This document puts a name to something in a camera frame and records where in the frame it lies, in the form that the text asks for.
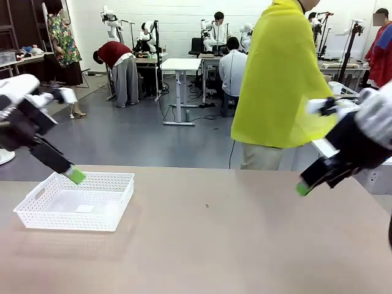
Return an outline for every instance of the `white shirt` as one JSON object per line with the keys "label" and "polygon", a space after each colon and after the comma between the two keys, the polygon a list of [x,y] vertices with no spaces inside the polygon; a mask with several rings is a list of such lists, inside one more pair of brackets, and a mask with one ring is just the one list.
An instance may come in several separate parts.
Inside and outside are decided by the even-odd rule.
{"label": "white shirt", "polygon": [[227,29],[227,25],[225,23],[222,23],[220,26],[217,26],[214,22],[212,27],[213,29],[211,30],[210,34],[214,38],[215,42],[218,41],[219,45],[225,45],[227,43],[227,39],[233,35],[232,31],[230,30],[230,27]]}
{"label": "white shirt", "polygon": [[226,94],[239,97],[245,71],[247,55],[232,50],[219,63],[219,75],[223,81],[223,91]]}
{"label": "white shirt", "polygon": [[122,55],[116,62],[115,66],[118,66],[119,64],[121,64],[124,60],[133,57],[135,58],[135,56],[132,53],[125,53],[124,55]]}

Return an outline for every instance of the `human hand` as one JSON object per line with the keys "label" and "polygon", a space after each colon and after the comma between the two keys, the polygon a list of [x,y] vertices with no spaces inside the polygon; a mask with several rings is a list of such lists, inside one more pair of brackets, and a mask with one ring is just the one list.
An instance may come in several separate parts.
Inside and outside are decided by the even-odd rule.
{"label": "human hand", "polygon": [[59,54],[61,54],[61,55],[65,55],[64,50],[63,50],[61,47],[59,47],[59,46],[56,47],[56,51],[57,51]]}

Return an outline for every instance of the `tripod stand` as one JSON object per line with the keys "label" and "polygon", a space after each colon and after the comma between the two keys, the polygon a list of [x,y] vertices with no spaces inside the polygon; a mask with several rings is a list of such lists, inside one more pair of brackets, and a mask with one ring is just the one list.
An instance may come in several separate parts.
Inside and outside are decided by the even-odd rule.
{"label": "tripod stand", "polygon": [[339,83],[343,82],[345,70],[347,69],[347,64],[349,63],[349,59],[351,57],[351,49],[353,48],[355,35],[358,33],[358,36],[360,36],[360,35],[362,35],[362,32],[363,32],[362,25],[360,25],[359,23],[355,23],[354,27],[351,31],[351,38],[350,38],[349,47],[347,48],[347,52],[344,56],[344,62],[343,62],[342,68],[341,68],[341,72],[339,74],[339,78],[337,80]]}

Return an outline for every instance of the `person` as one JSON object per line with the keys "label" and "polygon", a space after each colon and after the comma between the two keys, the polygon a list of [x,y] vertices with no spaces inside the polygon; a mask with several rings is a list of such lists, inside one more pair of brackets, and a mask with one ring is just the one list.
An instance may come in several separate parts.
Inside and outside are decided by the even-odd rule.
{"label": "person", "polygon": [[369,60],[371,67],[367,83],[373,88],[381,88],[392,78],[392,48],[388,46],[392,21],[389,20],[389,11],[381,8],[375,14],[383,15],[382,27],[377,32],[375,40],[370,47],[365,59]]}
{"label": "person", "polygon": [[[55,57],[59,63],[60,72],[56,75],[57,81],[63,82],[65,86],[73,89],[77,94],[77,86],[83,84],[81,76],[81,56],[76,46],[74,37],[68,25],[61,18],[61,0],[45,0],[48,11],[48,31],[55,51]],[[80,110],[79,104],[72,106],[71,118],[82,118],[86,116]]]}
{"label": "person", "polygon": [[107,42],[94,52],[93,59],[98,64],[106,63],[113,71],[116,107],[139,103],[136,60],[130,48],[119,42]]}
{"label": "person", "polygon": [[273,0],[258,20],[232,125],[242,169],[277,170],[284,148],[323,138],[336,117],[306,113],[309,99],[332,96],[317,65],[305,12],[320,0]]}
{"label": "person", "polygon": [[239,52],[239,41],[236,37],[227,40],[228,55],[219,62],[219,75],[223,81],[224,91],[223,116],[227,116],[228,101],[234,100],[238,103],[239,91],[243,81],[247,55]]}
{"label": "person", "polygon": [[225,15],[223,12],[217,12],[214,15],[215,21],[212,24],[211,37],[212,39],[207,39],[204,41],[206,47],[224,46],[227,43],[228,38],[233,34],[228,26],[224,24]]}

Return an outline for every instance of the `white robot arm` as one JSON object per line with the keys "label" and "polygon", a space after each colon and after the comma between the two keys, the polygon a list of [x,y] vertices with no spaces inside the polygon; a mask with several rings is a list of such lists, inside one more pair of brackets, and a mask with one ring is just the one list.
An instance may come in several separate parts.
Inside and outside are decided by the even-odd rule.
{"label": "white robot arm", "polygon": [[102,18],[102,21],[104,23],[106,23],[107,21],[107,25],[110,27],[110,38],[108,39],[108,41],[120,42],[120,39],[117,36],[117,30],[122,30],[122,27],[121,22],[117,19],[117,16],[115,15],[114,11],[109,10],[108,6],[104,5],[103,12],[101,12],[100,17]]}
{"label": "white robot arm", "polygon": [[206,51],[212,51],[213,45],[216,44],[215,38],[210,34],[211,30],[213,29],[213,21],[210,20],[202,20],[202,37],[203,43],[206,47]]}
{"label": "white robot arm", "polygon": [[244,47],[246,53],[251,49],[253,29],[254,27],[251,23],[247,23],[239,29],[239,31],[242,32],[241,45]]}
{"label": "white robot arm", "polygon": [[43,164],[80,184],[84,174],[42,137],[57,125],[43,107],[52,100],[75,103],[76,96],[71,89],[58,86],[48,93],[31,95],[38,85],[33,75],[0,80],[0,148],[12,152],[27,147]]}
{"label": "white robot arm", "polygon": [[156,37],[156,30],[154,29],[154,22],[153,21],[146,21],[143,23],[143,31],[140,32],[140,35],[136,38],[137,41],[142,40],[147,42],[150,52],[155,53],[157,37]]}

